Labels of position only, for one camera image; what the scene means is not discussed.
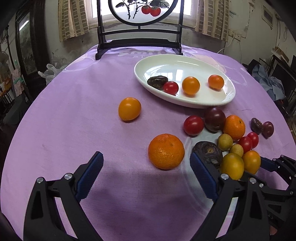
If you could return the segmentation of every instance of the tablecloth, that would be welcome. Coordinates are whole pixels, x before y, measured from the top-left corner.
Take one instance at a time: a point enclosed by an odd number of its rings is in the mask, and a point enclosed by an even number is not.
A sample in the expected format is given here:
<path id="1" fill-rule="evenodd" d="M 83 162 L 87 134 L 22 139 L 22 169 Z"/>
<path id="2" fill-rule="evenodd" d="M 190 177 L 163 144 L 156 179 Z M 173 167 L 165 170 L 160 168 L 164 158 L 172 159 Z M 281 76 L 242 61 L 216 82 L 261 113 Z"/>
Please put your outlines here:
<path id="1" fill-rule="evenodd" d="M 188 147 L 207 135 L 191 139 L 182 125 L 189 115 L 202 116 L 203 110 L 166 102 L 136 80 L 133 68 L 137 61 L 154 54 L 175 54 L 173 50 L 118 48 L 96 61 L 96 48 L 66 67 L 23 117 L 4 165 L 1 210 L 23 237 L 26 207 L 36 178 L 60 179 L 100 151 L 104 166 L 81 206 L 103 240 L 190 240 L 205 219 L 211 201 L 194 190 L 198 184 L 192 183 L 188 169 Z M 233 81 L 236 96 L 222 110 L 226 116 L 241 117 L 246 134 L 253 117 L 274 124 L 271 138 L 259 137 L 255 150 L 261 156 L 274 158 L 284 154 L 296 158 L 296 147 L 284 118 L 240 63 L 187 46 L 183 46 L 183 53 L 210 63 Z M 124 123 L 118 117 L 118 104 L 129 96 L 141 102 L 142 112 L 135 121 Z M 176 135 L 186 147 L 182 164 L 170 171 L 155 168 L 147 156 L 150 141 L 162 133 Z M 277 174 L 264 170 L 258 174 L 270 187 L 287 188 Z M 74 236 L 59 199 L 57 204 L 67 232 Z"/>

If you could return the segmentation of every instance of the wall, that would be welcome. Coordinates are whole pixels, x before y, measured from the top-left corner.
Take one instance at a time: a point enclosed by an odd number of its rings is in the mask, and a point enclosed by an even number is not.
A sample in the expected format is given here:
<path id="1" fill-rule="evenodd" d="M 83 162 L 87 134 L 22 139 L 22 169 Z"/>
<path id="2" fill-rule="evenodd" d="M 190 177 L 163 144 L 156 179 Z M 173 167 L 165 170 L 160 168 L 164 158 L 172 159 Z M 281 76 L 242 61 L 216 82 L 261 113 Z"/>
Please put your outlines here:
<path id="1" fill-rule="evenodd" d="M 250 7 L 249 1 L 254 4 L 254 8 Z M 230 11 L 233 12 L 230 17 L 230 26 L 232 30 L 237 30 L 246 38 L 240 41 L 233 40 L 231 45 L 225 49 L 224 54 L 228 55 L 241 63 L 248 64 L 252 59 L 259 60 L 269 59 L 271 49 L 276 45 L 276 18 L 274 17 L 274 27 L 271 29 L 269 25 L 262 19 L 262 4 L 265 5 L 272 13 L 272 9 L 264 0 L 230 0 Z M 45 30 L 47 48 L 51 62 L 63 64 L 71 63 L 73 60 L 84 54 L 89 48 L 98 43 L 96 29 L 91 29 L 90 33 L 83 36 L 68 39 L 65 42 L 59 41 L 58 31 L 58 0 L 46 0 L 45 2 Z M 15 48 L 15 17 L 9 23 L 9 41 L 13 59 L 17 59 Z M 157 24 L 156 28 L 174 29 L 172 25 Z M 107 30 L 122 29 L 122 25 L 110 26 Z M 292 59 L 293 54 L 296 55 L 296 43 L 289 31 L 287 32 L 287 40 L 283 42 L 283 34 L 285 31 L 284 23 L 281 22 L 281 40 L 278 41 L 280 48 Z M 171 34 L 164 34 L 170 40 L 174 40 Z M 224 42 L 218 39 L 210 38 L 195 32 L 191 28 L 184 28 L 182 34 L 182 43 L 192 47 L 204 48 L 213 52 L 218 52 L 224 47 Z M 6 44 L 2 44 L 2 50 L 6 50 Z"/>

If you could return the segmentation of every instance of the tangerine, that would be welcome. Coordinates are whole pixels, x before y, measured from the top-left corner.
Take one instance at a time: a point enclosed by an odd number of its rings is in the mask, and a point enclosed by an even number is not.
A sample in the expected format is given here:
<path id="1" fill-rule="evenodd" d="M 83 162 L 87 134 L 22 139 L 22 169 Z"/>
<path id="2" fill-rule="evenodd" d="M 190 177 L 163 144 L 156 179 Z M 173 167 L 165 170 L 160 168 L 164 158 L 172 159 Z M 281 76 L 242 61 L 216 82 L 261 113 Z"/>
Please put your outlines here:
<path id="1" fill-rule="evenodd" d="M 215 90 L 220 90 L 224 86 L 224 79 L 221 76 L 216 75 L 216 74 L 211 75 L 208 78 L 207 82 L 208 82 L 209 86 Z"/>
<path id="2" fill-rule="evenodd" d="M 197 78 L 189 76 L 183 80 L 182 89 L 187 95 L 195 95 L 200 89 L 200 83 Z"/>
<path id="3" fill-rule="evenodd" d="M 169 170 L 177 167 L 185 154 L 183 143 L 171 134 L 161 134 L 153 138 L 148 147 L 148 157 L 154 166 Z"/>
<path id="4" fill-rule="evenodd" d="M 141 112 L 141 103 L 133 98 L 123 99 L 118 106 L 118 115 L 123 121 L 136 119 Z"/>
<path id="5" fill-rule="evenodd" d="M 229 153 L 223 157 L 220 173 L 226 173 L 233 180 L 239 180 L 244 173 L 244 161 L 238 154 Z"/>
<path id="6" fill-rule="evenodd" d="M 246 131 L 246 126 L 241 118 L 230 115 L 226 118 L 223 133 L 228 134 L 234 141 L 241 139 Z"/>
<path id="7" fill-rule="evenodd" d="M 244 169 L 247 172 L 250 172 L 255 175 L 261 165 L 261 157 L 258 154 L 258 152 L 254 150 L 247 151 L 242 156 L 242 159 L 244 161 Z"/>

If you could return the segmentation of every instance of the red cherry tomato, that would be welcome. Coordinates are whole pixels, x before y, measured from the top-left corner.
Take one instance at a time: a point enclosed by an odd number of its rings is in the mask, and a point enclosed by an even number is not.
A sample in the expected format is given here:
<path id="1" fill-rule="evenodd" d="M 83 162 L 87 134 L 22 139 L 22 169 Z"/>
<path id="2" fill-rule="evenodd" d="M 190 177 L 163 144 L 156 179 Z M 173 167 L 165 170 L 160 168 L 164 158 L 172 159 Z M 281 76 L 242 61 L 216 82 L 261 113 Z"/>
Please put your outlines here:
<path id="1" fill-rule="evenodd" d="M 150 14 L 153 16 L 153 17 L 157 17 L 161 12 L 161 9 L 159 7 L 152 7 L 151 8 L 151 11 L 150 11 Z"/>
<path id="2" fill-rule="evenodd" d="M 202 118 L 196 115 L 188 117 L 183 124 L 184 131 L 190 136 L 196 136 L 202 132 L 204 123 Z"/>
<path id="3" fill-rule="evenodd" d="M 252 140 L 249 137 L 242 137 L 238 144 L 240 144 L 242 146 L 242 148 L 244 149 L 244 153 L 246 153 L 247 151 L 250 151 L 252 149 Z"/>
<path id="4" fill-rule="evenodd" d="M 179 86 L 174 81 L 166 82 L 165 85 L 163 86 L 163 91 L 171 95 L 177 94 L 178 90 L 179 90 Z"/>
<path id="5" fill-rule="evenodd" d="M 247 137 L 249 137 L 251 139 L 251 141 L 252 141 L 252 148 L 255 148 L 259 143 L 259 137 L 258 137 L 257 133 L 250 132 L 247 135 Z"/>
<path id="6" fill-rule="evenodd" d="M 143 6 L 143 7 L 141 8 L 141 11 L 142 11 L 143 14 L 149 14 L 149 13 L 151 12 L 151 7 L 145 5 L 145 6 Z"/>

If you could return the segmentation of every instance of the silver bolt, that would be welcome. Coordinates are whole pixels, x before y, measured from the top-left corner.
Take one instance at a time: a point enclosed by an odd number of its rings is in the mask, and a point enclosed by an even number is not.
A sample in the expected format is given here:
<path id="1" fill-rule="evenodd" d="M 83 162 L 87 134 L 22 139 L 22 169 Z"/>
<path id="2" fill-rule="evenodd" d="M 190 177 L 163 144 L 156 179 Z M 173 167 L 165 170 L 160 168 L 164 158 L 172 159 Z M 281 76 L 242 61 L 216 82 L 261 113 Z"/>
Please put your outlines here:
<path id="1" fill-rule="evenodd" d="M 253 177 L 250 178 L 250 183 L 255 184 L 257 182 L 257 180 Z"/>
<path id="2" fill-rule="evenodd" d="M 222 173 L 221 178 L 224 180 L 227 180 L 229 178 L 229 176 L 226 173 Z"/>
<path id="3" fill-rule="evenodd" d="M 66 175 L 64 175 L 64 178 L 66 179 L 66 180 L 70 180 L 71 178 L 72 178 L 72 174 L 71 173 L 67 173 Z"/>
<path id="4" fill-rule="evenodd" d="M 37 178 L 36 182 L 37 183 L 42 183 L 43 182 L 43 178 L 42 177 Z"/>

